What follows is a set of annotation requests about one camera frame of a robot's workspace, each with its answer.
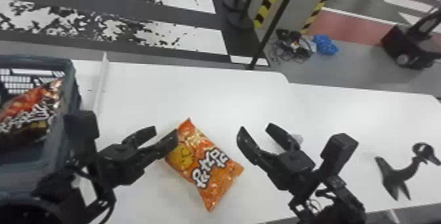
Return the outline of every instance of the black and white patterned floor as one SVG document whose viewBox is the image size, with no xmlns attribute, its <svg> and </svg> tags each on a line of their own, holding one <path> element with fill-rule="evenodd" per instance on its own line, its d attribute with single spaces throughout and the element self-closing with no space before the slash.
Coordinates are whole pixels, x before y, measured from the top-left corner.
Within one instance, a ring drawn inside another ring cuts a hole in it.
<svg viewBox="0 0 441 224">
<path fill-rule="evenodd" d="M 231 28 L 221 2 L 0 0 L 0 40 L 247 63 L 257 37 Z"/>
</svg>

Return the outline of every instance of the gray floor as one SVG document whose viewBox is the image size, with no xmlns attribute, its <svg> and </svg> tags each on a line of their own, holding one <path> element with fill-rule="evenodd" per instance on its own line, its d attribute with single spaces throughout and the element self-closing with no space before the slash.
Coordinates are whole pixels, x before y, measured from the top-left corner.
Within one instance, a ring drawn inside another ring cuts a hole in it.
<svg viewBox="0 0 441 224">
<path fill-rule="evenodd" d="M 382 47 L 335 41 L 334 56 L 316 53 L 304 64 L 272 62 L 291 83 L 424 93 L 441 97 L 441 64 L 426 70 L 400 68 Z"/>
<path fill-rule="evenodd" d="M 435 64 L 433 68 L 421 72 L 406 70 L 394 65 L 380 47 L 338 41 L 336 44 L 340 51 L 335 56 L 316 54 L 304 64 L 270 62 L 271 68 L 257 67 L 257 70 L 279 71 L 291 83 L 426 93 L 441 97 L 441 86 L 438 84 L 441 80 L 441 64 Z M 8 41 L 0 41 L 0 53 L 80 60 L 101 60 L 102 57 L 102 51 Z M 243 69 L 241 64 L 222 64 L 128 53 L 110 52 L 108 58 L 116 62 Z M 430 223 L 441 220 L 441 205 L 397 210 L 397 214 L 403 224 Z M 271 224 L 284 223 L 296 223 L 296 221 L 295 219 L 286 219 L 271 222 Z M 369 215 L 369 223 L 387 224 L 391 222 L 384 213 L 372 213 Z"/>
</svg>

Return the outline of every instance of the blue plastic bag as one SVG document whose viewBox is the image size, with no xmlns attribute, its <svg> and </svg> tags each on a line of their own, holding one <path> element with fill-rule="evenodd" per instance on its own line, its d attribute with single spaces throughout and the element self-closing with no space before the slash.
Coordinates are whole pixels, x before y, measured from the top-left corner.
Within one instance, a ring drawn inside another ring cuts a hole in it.
<svg viewBox="0 0 441 224">
<path fill-rule="evenodd" d="M 317 50 L 325 55 L 334 55 L 339 51 L 336 45 L 332 43 L 332 40 L 326 35 L 314 35 L 312 40 L 317 44 Z"/>
</svg>

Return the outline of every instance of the orange snack bag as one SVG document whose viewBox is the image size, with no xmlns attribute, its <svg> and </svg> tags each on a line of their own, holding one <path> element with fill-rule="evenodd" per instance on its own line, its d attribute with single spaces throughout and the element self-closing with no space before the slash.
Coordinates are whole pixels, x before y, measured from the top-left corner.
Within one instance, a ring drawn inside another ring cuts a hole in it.
<svg viewBox="0 0 441 224">
<path fill-rule="evenodd" d="M 231 160 L 188 118 L 178 128 L 179 144 L 165 160 L 201 194 L 210 212 L 231 187 L 243 167 Z"/>
</svg>

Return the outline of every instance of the chip bag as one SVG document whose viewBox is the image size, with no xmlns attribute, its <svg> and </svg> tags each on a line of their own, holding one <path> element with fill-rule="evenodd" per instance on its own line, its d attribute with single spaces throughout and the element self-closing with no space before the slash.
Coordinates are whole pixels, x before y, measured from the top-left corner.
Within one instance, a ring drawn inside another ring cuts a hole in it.
<svg viewBox="0 0 441 224">
<path fill-rule="evenodd" d="M 61 79 L 30 89 L 0 110 L 0 154 L 41 143 L 60 106 Z"/>
<path fill-rule="evenodd" d="M 179 125 L 179 144 L 165 160 L 201 194 L 210 212 L 239 176 L 243 167 L 212 143 L 190 119 Z"/>
</svg>

